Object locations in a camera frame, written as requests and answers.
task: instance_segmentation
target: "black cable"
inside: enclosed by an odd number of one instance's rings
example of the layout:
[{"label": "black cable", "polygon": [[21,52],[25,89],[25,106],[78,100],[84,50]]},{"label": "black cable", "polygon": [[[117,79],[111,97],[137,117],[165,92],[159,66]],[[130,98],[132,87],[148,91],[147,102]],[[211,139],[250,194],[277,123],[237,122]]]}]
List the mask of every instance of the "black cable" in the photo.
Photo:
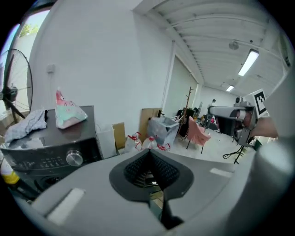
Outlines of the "black cable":
[{"label": "black cable", "polygon": [[241,147],[239,148],[239,150],[237,150],[236,152],[228,153],[228,154],[224,154],[222,157],[223,157],[224,159],[228,159],[231,155],[238,154],[240,151],[242,151],[243,148],[244,148],[244,146],[241,146]]}]

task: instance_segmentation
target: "fluorescent light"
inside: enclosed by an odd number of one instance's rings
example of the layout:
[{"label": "fluorescent light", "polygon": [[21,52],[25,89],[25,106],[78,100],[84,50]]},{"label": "fluorescent light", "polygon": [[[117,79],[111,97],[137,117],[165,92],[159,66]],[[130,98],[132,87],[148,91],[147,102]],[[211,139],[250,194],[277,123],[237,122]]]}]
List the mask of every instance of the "fluorescent light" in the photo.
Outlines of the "fluorescent light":
[{"label": "fluorescent light", "polygon": [[250,49],[250,53],[238,75],[244,76],[247,73],[247,71],[250,69],[250,67],[253,65],[254,61],[258,58],[258,56],[259,56],[258,51]]},{"label": "fluorescent light", "polygon": [[230,92],[233,88],[234,88],[234,86],[230,85],[226,91]]}]

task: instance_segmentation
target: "wooden coat rack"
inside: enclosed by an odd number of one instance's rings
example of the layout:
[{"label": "wooden coat rack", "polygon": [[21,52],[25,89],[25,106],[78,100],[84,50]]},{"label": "wooden coat rack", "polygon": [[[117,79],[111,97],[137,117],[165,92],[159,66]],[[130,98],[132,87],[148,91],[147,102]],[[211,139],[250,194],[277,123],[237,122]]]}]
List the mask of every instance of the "wooden coat rack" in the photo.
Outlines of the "wooden coat rack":
[{"label": "wooden coat rack", "polygon": [[181,126],[183,125],[183,123],[184,123],[184,120],[185,120],[185,115],[186,115],[186,110],[188,109],[188,105],[189,105],[189,97],[190,97],[190,93],[192,92],[192,90],[194,90],[192,87],[189,87],[189,95],[187,96],[188,97],[188,100],[187,100],[187,102],[186,102],[186,106],[185,106],[185,109],[184,109],[184,114],[183,114],[183,119],[182,119],[182,121],[181,121],[181,123],[180,123],[180,126],[179,126],[179,130],[178,130],[178,133],[177,134],[179,134],[179,132],[180,132],[180,129],[181,129]]}]

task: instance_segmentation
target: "electric fan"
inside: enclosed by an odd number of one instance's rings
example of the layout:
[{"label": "electric fan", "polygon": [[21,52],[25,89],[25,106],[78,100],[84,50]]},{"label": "electric fan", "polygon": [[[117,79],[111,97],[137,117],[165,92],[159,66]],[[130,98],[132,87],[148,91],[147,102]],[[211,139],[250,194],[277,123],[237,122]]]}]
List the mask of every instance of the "electric fan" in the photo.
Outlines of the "electric fan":
[{"label": "electric fan", "polygon": [[203,105],[203,102],[200,103],[200,105],[199,105],[199,109],[198,109],[197,113],[195,114],[195,116],[196,116],[197,118],[199,117],[199,114],[200,114],[200,112],[201,112],[202,105]]},{"label": "electric fan", "polygon": [[11,109],[14,122],[16,114],[25,118],[32,104],[32,73],[25,55],[17,49],[9,49],[0,56],[0,100],[2,109]]}]

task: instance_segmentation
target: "gray cloth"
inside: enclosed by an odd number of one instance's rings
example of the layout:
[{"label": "gray cloth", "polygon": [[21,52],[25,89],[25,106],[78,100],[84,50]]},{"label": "gray cloth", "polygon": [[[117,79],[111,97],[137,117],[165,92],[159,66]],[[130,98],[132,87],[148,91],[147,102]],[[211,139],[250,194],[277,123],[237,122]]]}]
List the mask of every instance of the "gray cloth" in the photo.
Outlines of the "gray cloth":
[{"label": "gray cloth", "polygon": [[25,137],[32,130],[44,129],[47,123],[45,122],[45,110],[35,110],[31,112],[26,119],[9,127],[5,133],[5,143],[11,142],[14,139]]}]

